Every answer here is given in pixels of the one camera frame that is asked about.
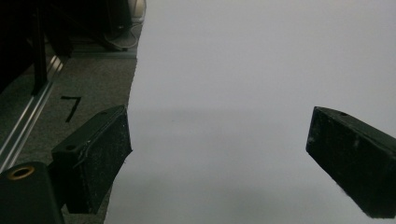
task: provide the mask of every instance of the white surface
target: white surface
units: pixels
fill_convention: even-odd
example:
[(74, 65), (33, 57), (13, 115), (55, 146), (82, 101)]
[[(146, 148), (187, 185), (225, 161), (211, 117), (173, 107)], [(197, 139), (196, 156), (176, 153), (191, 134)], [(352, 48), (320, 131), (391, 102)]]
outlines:
[(395, 1), (149, 0), (106, 223), (394, 223), (305, 143), (315, 105), (396, 136), (395, 24)]

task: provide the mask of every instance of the white table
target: white table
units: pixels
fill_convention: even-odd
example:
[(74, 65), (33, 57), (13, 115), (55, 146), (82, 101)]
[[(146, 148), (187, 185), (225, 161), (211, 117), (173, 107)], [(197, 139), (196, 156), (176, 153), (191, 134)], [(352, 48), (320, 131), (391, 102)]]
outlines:
[(315, 105), (396, 136), (395, 56), (395, 1), (148, 0), (106, 223), (394, 223), (305, 144)]

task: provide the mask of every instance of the floor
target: floor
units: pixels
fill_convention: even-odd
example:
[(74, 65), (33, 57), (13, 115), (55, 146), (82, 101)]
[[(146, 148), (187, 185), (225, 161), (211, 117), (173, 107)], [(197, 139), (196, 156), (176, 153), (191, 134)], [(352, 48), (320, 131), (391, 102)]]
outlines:
[[(51, 60), (58, 60), (56, 66), (60, 66), (58, 72), (52, 73), (47, 97), (43, 97), (42, 108), (37, 109), (36, 120), (29, 120), (27, 130), (30, 132), (27, 132), (26, 139), (19, 142), (15, 149), (16, 160), (10, 161), (9, 165), (28, 161), (42, 161), (49, 164), (52, 161), (51, 149), (93, 115), (115, 105), (128, 104), (141, 27), (142, 25), (138, 23), (130, 33), (127, 32), (118, 39), (112, 40), (117, 45), (130, 47), (128, 51), (123, 52), (108, 52), (90, 39), (73, 36), (72, 42), (75, 50), (71, 58), (58, 59), (53, 58), (50, 45), (47, 45), (49, 69), (55, 66), (50, 64)], [(29, 102), (34, 100), (30, 95), (34, 81), (33, 75), (34, 71), (31, 67), (0, 94), (2, 105), (0, 146), (4, 146), (9, 139), (11, 140), (8, 142), (12, 142), (13, 138), (10, 137), (10, 133), (23, 115), (23, 110)], [(81, 99), (70, 120), (67, 118), (70, 116), (75, 101), (65, 100), (64, 97), (80, 97)], [(0, 159), (5, 157), (5, 154), (7, 153), (2, 148)], [(65, 223), (103, 223), (109, 193), (104, 198), (97, 215), (72, 215), (68, 214), (64, 207)]]

